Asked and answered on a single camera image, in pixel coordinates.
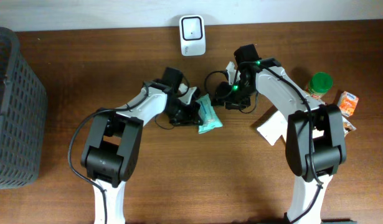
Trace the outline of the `green round item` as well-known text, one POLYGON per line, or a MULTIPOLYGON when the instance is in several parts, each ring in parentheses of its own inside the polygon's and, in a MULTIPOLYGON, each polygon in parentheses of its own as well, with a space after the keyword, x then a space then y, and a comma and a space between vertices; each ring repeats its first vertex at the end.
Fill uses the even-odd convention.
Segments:
POLYGON ((321 99, 333 86, 333 78, 325 72, 313 75, 305 90, 314 99, 321 99))

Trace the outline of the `beige brown snack bag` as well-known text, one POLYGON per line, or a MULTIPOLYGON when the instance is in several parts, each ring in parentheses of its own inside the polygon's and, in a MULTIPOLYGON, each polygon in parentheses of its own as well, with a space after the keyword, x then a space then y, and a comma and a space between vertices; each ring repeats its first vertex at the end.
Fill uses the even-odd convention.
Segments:
POLYGON ((356 127, 352 125, 350 121, 348 121, 344 116, 342 116, 343 119, 343 129, 344 129, 344 135, 346 136, 351 131, 355 131, 356 127))

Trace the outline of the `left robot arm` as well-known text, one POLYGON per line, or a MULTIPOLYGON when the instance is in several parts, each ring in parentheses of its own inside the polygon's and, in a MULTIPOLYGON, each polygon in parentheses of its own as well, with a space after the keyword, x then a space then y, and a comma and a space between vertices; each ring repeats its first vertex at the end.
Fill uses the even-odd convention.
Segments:
POLYGON ((161 78, 143 82, 127 104, 100 108, 85 118, 92 125, 80 164, 93 186, 95 223, 125 222, 125 185, 135 171, 144 126, 162 113, 174 127, 201 125, 200 94, 181 71, 168 67, 161 78))

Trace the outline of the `teal wipes packet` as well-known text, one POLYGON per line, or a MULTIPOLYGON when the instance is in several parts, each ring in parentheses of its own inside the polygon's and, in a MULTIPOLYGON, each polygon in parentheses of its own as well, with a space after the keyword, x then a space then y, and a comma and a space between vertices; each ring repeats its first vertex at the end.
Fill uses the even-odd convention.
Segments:
POLYGON ((213 106, 211 105, 209 95, 200 97, 198 100, 196 100, 196 102, 200 104, 198 113, 203 121, 203 123, 199 125, 199 134, 204 134, 215 128, 221 128, 223 126, 222 122, 216 115, 213 106))

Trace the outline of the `white cream tube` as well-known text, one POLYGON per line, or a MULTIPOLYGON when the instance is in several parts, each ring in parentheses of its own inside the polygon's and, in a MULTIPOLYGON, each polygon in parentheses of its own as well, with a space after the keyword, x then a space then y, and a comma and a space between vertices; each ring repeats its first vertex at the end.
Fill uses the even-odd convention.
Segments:
POLYGON ((273 146, 281 137, 286 137, 288 122, 280 111, 276 111, 268 120, 257 128, 262 137, 273 146))

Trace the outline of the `small orange white box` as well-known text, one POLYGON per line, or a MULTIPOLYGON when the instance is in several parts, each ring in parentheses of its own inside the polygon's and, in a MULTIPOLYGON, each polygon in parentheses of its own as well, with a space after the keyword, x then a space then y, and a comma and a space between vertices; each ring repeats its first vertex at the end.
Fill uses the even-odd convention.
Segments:
POLYGON ((359 97, 350 92, 344 91, 340 94, 337 101, 337 106, 345 117, 350 117, 354 114, 359 97))

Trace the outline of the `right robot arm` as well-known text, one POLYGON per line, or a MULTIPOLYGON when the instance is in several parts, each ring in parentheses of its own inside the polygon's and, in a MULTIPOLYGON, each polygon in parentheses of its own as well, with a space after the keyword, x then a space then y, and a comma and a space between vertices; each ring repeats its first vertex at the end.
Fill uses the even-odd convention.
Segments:
POLYGON ((275 58, 261 58, 254 45, 234 52, 237 68, 215 90, 212 104, 244 112, 256 93, 268 98, 287 122, 285 156, 295 175, 287 223, 322 223, 326 188, 346 161, 343 116, 303 91, 275 58))

